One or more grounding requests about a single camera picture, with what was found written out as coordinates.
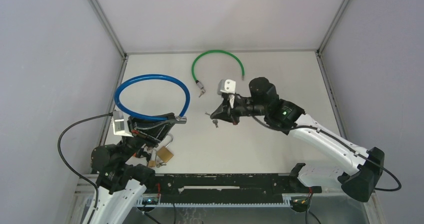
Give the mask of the blue lock silver keys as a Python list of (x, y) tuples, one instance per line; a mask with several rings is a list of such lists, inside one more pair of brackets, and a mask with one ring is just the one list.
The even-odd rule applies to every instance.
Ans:
[(205, 114), (210, 117), (212, 123), (215, 125), (216, 128), (218, 128), (219, 127), (219, 121), (218, 121), (218, 119), (211, 118), (211, 114), (208, 113), (208, 112), (205, 112)]

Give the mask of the green cable lock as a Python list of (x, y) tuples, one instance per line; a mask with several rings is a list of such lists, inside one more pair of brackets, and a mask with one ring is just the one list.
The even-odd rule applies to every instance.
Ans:
[(204, 51), (196, 56), (190, 68), (191, 77), (198, 89), (205, 91), (202, 78), (205, 78), (206, 74), (198, 75), (198, 71), (212, 71), (213, 68), (217, 68), (218, 71), (226, 73), (225, 66), (228, 67), (229, 71), (238, 69), (239, 79), (245, 80), (246, 69), (242, 60), (234, 53), (220, 49)]

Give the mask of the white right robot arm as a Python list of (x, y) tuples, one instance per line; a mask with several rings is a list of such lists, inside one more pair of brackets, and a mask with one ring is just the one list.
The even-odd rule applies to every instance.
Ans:
[(370, 199), (384, 171), (385, 154), (381, 149), (368, 150), (333, 133), (301, 107), (281, 99), (275, 85), (265, 77), (251, 80), (248, 86), (250, 96), (243, 97), (236, 92), (234, 80), (221, 80), (217, 94), (222, 103), (211, 118), (237, 125), (241, 117), (262, 116), (265, 127), (303, 140), (335, 162), (328, 168), (300, 164), (289, 178), (293, 191), (335, 187), (356, 201), (365, 203)]

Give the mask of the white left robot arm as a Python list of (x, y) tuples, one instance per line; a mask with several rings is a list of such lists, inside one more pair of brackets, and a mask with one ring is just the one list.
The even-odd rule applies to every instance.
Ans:
[(155, 171), (143, 164), (130, 165), (127, 161), (140, 150), (158, 147), (175, 124), (185, 124), (185, 116), (168, 113), (155, 120), (124, 118), (114, 111), (112, 127), (120, 136), (117, 144), (97, 147), (91, 153), (92, 168), (98, 172), (97, 192), (83, 220), (84, 224), (121, 224), (136, 200), (156, 187)]

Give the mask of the blue cable lock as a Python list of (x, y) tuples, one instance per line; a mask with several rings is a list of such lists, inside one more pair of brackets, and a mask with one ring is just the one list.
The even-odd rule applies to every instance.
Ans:
[(129, 116), (156, 119), (153, 116), (169, 112), (186, 116), (192, 96), (186, 84), (178, 78), (150, 73), (124, 78), (116, 88), (113, 100), (116, 108)]

